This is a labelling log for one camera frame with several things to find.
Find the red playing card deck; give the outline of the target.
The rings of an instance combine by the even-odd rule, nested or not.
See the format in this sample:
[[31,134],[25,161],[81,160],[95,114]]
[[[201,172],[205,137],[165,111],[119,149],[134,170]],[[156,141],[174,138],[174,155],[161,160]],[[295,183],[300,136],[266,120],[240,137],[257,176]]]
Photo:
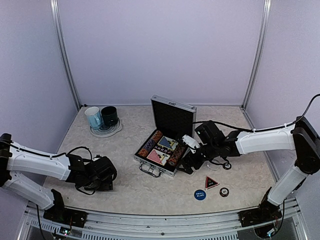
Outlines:
[[146,158],[148,160],[151,160],[152,162],[155,162],[164,166],[172,154],[173,154],[172,151],[162,152],[160,150],[153,149]]

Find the blue playing card deck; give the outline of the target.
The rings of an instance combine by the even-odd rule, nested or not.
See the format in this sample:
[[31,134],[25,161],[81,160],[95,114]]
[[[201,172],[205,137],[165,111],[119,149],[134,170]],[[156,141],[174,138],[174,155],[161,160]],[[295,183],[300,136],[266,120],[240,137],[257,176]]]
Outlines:
[[166,136],[163,136],[157,144],[162,148],[167,148],[170,151],[174,151],[179,145],[179,143],[176,140]]

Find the clear round dealer button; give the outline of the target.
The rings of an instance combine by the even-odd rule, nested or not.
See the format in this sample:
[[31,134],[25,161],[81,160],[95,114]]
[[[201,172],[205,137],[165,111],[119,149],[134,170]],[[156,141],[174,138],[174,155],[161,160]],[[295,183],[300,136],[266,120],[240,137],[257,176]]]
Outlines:
[[218,171],[221,166],[220,165],[216,165],[216,164],[212,164],[210,162],[207,163],[207,167],[211,170],[211,171]]

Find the red triangular button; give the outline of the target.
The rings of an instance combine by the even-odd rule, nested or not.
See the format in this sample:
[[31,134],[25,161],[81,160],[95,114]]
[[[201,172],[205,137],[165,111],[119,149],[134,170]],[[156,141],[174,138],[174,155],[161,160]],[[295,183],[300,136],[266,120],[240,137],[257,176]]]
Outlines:
[[219,183],[213,180],[211,177],[206,176],[205,178],[205,190],[209,190],[211,188],[217,187]]

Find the blue small blind button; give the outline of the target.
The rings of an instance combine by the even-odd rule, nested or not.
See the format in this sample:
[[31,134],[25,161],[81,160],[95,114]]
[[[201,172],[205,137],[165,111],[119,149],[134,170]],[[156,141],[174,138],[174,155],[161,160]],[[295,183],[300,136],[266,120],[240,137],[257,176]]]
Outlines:
[[202,189],[198,189],[194,192],[194,198],[198,201],[203,201],[206,198],[206,196],[206,192]]

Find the aluminium poker case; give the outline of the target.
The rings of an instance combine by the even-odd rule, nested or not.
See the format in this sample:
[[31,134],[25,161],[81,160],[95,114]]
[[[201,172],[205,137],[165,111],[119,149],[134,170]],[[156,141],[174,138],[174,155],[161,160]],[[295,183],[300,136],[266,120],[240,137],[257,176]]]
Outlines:
[[187,147],[179,138],[194,136],[197,108],[159,95],[151,98],[155,130],[134,154],[139,169],[154,178],[174,177]]

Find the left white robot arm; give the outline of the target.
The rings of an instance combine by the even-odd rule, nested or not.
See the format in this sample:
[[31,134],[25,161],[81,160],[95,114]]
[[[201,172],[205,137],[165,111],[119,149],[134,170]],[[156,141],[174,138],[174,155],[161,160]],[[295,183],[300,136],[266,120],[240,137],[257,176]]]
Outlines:
[[9,133],[0,136],[0,186],[33,202],[63,223],[70,218],[63,197],[55,189],[47,189],[23,173],[52,177],[74,184],[77,191],[93,195],[111,191],[117,170],[106,156],[82,158],[68,153],[52,154],[25,147],[12,141]]

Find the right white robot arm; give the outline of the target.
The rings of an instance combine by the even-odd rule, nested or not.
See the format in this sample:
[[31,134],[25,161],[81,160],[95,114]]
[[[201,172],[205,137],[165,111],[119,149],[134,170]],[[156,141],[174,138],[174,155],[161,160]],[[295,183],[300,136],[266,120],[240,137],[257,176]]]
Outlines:
[[217,123],[204,121],[195,129],[201,142],[185,134],[178,141],[190,149],[181,161],[187,174],[205,162],[220,157],[239,157],[255,152],[294,150],[294,165],[264,195],[256,210],[256,218],[266,222],[285,198],[320,169],[320,137],[308,120],[299,116],[294,122],[260,130],[239,129],[224,135]]

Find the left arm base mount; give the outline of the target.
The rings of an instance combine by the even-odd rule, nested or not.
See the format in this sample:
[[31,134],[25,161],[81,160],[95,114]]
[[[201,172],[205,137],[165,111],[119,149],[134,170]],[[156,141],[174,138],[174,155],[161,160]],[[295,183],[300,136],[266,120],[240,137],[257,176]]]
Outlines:
[[43,214],[44,219],[78,228],[85,226],[87,216],[88,213],[85,211],[69,208],[63,210],[45,210]]

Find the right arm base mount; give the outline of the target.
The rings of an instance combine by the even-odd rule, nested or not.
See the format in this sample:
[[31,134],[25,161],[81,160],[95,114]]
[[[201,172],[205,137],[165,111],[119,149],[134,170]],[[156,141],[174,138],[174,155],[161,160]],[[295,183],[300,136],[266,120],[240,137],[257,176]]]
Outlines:
[[238,216],[241,226],[249,227],[273,221],[276,218],[280,219],[282,217],[282,212],[280,211],[279,207],[257,207],[250,210],[240,211]]

